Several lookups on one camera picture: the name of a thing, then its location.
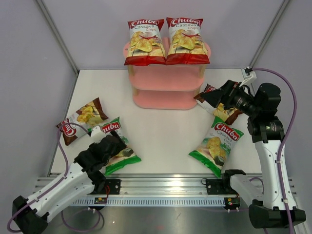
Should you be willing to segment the green Chuba chips bag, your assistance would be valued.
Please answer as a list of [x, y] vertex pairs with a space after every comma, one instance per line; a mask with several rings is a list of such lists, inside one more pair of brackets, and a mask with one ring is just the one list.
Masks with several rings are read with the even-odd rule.
[[120, 122], [120, 117], [116, 117], [108, 122], [99, 124], [101, 127], [102, 134], [99, 137], [91, 137], [91, 139], [98, 143], [105, 136], [111, 135], [112, 131], [115, 131], [121, 140], [126, 144], [126, 148], [116, 156], [113, 156], [105, 167], [105, 175], [108, 176], [115, 171], [124, 168], [128, 164], [134, 164], [141, 162], [141, 158], [134, 152], [129, 144], [128, 138], [124, 135], [123, 129]]
[[205, 138], [189, 153], [213, 174], [220, 178], [221, 171], [236, 143], [244, 136], [239, 129], [232, 128], [221, 118], [215, 117]]

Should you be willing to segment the red Chuba chips bag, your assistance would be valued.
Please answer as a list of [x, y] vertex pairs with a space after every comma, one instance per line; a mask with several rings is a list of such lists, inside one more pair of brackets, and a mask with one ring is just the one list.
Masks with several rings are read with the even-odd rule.
[[124, 65], [164, 65], [166, 53], [160, 30], [163, 19], [138, 19], [128, 21], [130, 41]]
[[166, 65], [209, 64], [208, 50], [201, 36], [203, 19], [166, 18], [170, 47]]

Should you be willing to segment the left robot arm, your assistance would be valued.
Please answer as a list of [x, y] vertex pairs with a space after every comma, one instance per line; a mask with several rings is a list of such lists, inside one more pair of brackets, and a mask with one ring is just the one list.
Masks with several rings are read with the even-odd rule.
[[119, 136], [108, 135], [81, 151], [65, 171], [45, 187], [27, 198], [21, 195], [15, 198], [11, 220], [19, 228], [16, 232], [40, 234], [74, 201], [88, 194], [102, 193], [106, 187], [102, 167], [125, 148]]

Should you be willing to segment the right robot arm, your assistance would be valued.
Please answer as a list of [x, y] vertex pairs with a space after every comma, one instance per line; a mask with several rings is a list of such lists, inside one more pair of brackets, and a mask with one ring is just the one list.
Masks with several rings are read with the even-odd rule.
[[276, 116], [280, 89], [263, 83], [252, 96], [247, 85], [228, 80], [199, 96], [214, 108], [222, 103], [225, 109], [236, 108], [248, 116], [247, 128], [260, 160], [264, 191], [259, 191], [242, 170], [226, 170], [222, 190], [238, 192], [248, 206], [254, 228], [288, 228], [292, 233], [295, 225], [306, 221], [306, 213], [297, 208], [289, 185], [284, 154], [288, 131]]

